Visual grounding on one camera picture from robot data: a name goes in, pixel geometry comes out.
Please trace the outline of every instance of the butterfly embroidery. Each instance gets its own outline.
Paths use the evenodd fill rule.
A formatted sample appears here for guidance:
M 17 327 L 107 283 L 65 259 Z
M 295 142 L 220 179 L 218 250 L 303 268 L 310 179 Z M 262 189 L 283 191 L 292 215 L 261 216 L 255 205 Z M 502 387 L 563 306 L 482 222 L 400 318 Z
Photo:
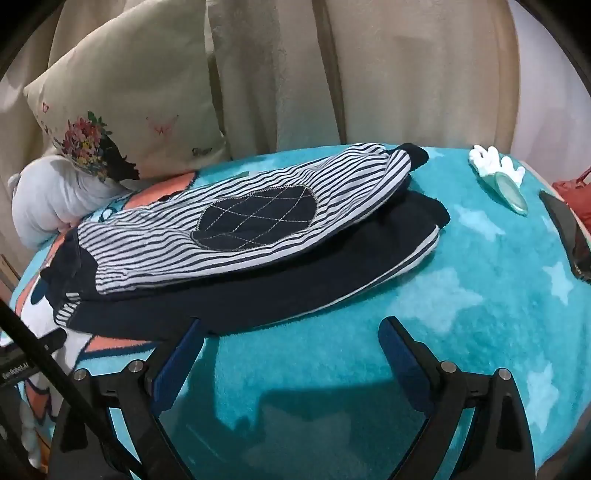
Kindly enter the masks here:
M 208 153 L 210 153 L 211 150 L 212 150 L 211 147 L 209 147 L 209 148 L 198 148 L 198 147 L 195 147 L 193 149 L 193 156 L 194 157 L 202 157 L 202 156 L 207 155 Z
M 51 128 L 49 128 L 49 126 L 47 126 L 43 120 L 41 120 L 39 123 L 47 135 L 52 134 Z
M 175 116 L 173 119 L 171 119 L 168 122 L 163 123 L 163 124 L 156 124 L 156 123 L 154 123 L 152 120 L 150 120 L 150 117 L 149 116 L 146 117 L 146 120 L 148 121 L 148 127 L 151 130 L 154 130 L 154 132 L 156 132 L 158 135 L 163 135 L 165 137 L 168 137 L 168 134 L 173 129 L 174 124 L 178 120 L 178 115 Z

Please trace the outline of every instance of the turquoise blanket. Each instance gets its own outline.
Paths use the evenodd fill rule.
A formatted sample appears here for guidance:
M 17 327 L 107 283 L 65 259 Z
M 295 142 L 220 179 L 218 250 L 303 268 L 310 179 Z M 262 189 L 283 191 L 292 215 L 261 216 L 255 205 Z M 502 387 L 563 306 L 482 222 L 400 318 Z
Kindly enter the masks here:
M 232 162 L 205 170 L 194 187 L 342 149 Z M 413 172 L 411 188 L 443 202 L 451 222 L 419 268 L 323 312 L 206 341 L 174 407 L 161 416 L 197 478 L 387 478 L 423 421 L 378 343 L 378 325 L 389 315 L 440 360 L 470 372 L 513 372 L 537 466 L 572 432 L 591 400 L 591 286 L 570 274 L 538 199 L 543 186 L 526 174 L 524 218 L 479 184 L 466 150 L 427 150 L 431 160 Z M 46 253 L 33 259 L 23 285 Z M 87 358 L 79 367 L 115 372 L 148 355 Z M 467 411 L 439 478 L 453 469 L 470 417 Z M 115 427 L 131 448 L 120 415 Z

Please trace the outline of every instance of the star pattern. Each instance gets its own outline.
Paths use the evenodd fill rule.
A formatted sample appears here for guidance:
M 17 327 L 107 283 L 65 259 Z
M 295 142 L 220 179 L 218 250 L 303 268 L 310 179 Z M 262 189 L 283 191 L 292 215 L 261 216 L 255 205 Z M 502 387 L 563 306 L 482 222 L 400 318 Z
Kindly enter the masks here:
M 525 415 L 529 425 L 537 425 L 541 433 L 545 432 L 550 410 L 560 396 L 558 388 L 552 384 L 553 375 L 551 363 L 546 365 L 543 372 L 527 374 L 527 391 L 530 400 L 525 407 Z
M 447 333 L 458 312 L 480 305 L 484 298 L 460 286 L 457 272 L 447 267 L 418 275 L 397 290 L 398 296 L 389 306 L 389 313 L 400 319 L 418 318 L 439 334 Z
M 265 440 L 243 460 L 285 480 L 356 479 L 368 466 L 349 449 L 351 423 L 345 412 L 307 421 L 279 408 L 263 406 Z
M 550 276 L 552 282 L 550 293 L 554 297 L 558 297 L 564 305 L 568 305 L 569 293 L 574 288 L 574 285 L 566 277 L 562 262 L 557 261 L 553 267 L 542 267 L 542 270 Z
M 556 236 L 559 235 L 558 230 L 556 229 L 556 226 L 554 225 L 554 222 L 552 220 L 550 220 L 548 217 L 542 215 L 542 221 L 544 222 L 544 225 L 546 226 L 548 233 L 551 233 Z
M 460 215 L 459 222 L 470 230 L 481 234 L 489 242 L 494 242 L 497 235 L 505 235 L 505 231 L 497 227 L 482 210 L 470 210 L 461 205 L 454 205 Z

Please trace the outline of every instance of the metal screw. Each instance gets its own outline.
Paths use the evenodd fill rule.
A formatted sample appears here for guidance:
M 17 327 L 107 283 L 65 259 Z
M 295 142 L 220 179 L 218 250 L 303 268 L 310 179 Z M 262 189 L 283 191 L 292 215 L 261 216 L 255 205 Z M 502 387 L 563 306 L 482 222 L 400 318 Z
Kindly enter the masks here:
M 88 370 L 86 368 L 79 368 L 74 372 L 74 380 L 79 382 L 80 380 L 84 380 L 88 375 Z
M 452 374 L 457 370 L 457 366 L 454 362 L 445 360 L 444 362 L 441 362 L 441 370 L 445 373 Z
M 511 372 L 509 372 L 506 368 L 499 369 L 499 377 L 503 380 L 510 380 L 511 379 Z
M 133 362 L 131 362 L 128 367 L 130 372 L 136 374 L 137 372 L 140 372 L 143 368 L 144 368 L 144 363 L 141 360 L 134 360 Z

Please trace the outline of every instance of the black smartphone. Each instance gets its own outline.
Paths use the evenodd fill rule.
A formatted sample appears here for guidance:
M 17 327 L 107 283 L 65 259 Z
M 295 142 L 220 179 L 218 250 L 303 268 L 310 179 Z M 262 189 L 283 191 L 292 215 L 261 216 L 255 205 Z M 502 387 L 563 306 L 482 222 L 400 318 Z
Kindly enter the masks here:
M 562 200 L 544 191 L 540 192 L 540 200 L 558 230 L 569 258 L 570 271 L 576 278 L 591 283 L 591 249 L 572 210 Z

